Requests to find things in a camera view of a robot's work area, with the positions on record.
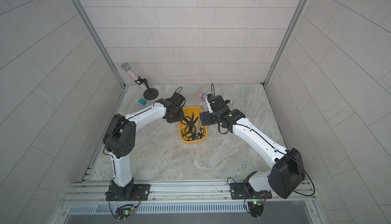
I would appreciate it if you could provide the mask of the yellow plastic storage box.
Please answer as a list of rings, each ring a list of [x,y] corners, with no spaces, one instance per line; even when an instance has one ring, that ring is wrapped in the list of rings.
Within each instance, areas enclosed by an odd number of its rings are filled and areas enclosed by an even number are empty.
[[[203,142],[208,134],[205,126],[202,126],[200,107],[193,106],[183,109],[184,118],[179,122],[180,138],[185,144]]]

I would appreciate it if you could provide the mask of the all black scissors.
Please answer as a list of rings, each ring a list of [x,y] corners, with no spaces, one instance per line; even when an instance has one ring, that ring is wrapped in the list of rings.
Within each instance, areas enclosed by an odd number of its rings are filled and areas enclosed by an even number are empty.
[[[192,114],[191,117],[184,117],[182,120],[181,120],[181,123],[182,125],[185,125],[185,127],[196,127],[196,123],[198,121],[198,117],[194,117],[194,114]]]

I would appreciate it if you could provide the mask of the silver blade black scissors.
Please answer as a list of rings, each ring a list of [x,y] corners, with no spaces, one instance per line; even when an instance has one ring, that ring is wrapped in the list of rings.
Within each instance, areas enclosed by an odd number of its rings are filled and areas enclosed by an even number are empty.
[[[200,140],[205,136],[205,130],[200,127],[185,127],[181,131],[182,137],[185,138],[187,141],[194,141],[194,140]]]

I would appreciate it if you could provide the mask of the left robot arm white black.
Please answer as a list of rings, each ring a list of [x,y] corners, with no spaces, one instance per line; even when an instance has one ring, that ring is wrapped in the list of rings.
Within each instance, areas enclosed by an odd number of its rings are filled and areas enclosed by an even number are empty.
[[[131,200],[136,196],[134,177],[130,169],[130,152],[135,146],[136,132],[157,119],[168,123],[184,119],[183,106],[186,99],[172,96],[156,100],[151,106],[133,114],[116,114],[112,117],[103,137],[104,150],[112,158],[113,179],[109,191],[105,193],[107,201]]]

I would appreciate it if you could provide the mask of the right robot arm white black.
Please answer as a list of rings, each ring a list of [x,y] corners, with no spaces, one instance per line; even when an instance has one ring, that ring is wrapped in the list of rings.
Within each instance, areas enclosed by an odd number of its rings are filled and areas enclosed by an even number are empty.
[[[302,196],[315,195],[316,189],[312,180],[312,193],[304,194],[296,190],[307,176],[301,153],[295,148],[288,150],[274,142],[256,128],[242,112],[237,109],[223,115],[202,112],[200,118],[203,126],[217,124],[243,139],[270,167],[269,172],[253,172],[243,180],[243,191],[247,197],[255,198],[258,193],[269,188],[284,199],[293,192]]]

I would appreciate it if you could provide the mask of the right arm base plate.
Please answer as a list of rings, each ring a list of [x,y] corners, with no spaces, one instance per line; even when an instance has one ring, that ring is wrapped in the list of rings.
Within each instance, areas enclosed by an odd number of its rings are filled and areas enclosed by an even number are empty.
[[[244,184],[243,183],[235,183],[231,182],[229,183],[230,186],[230,194],[231,199],[233,200],[245,200],[245,199],[262,199],[262,200],[269,200],[272,199],[271,191],[269,190],[263,190],[257,193],[247,193],[244,190]]]

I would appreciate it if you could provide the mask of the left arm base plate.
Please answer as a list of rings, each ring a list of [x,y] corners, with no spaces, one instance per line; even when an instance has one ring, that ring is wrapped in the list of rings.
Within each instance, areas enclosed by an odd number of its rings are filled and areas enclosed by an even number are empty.
[[[112,184],[109,191],[105,193],[106,201],[146,201],[150,192],[150,184],[131,184],[120,187]]]

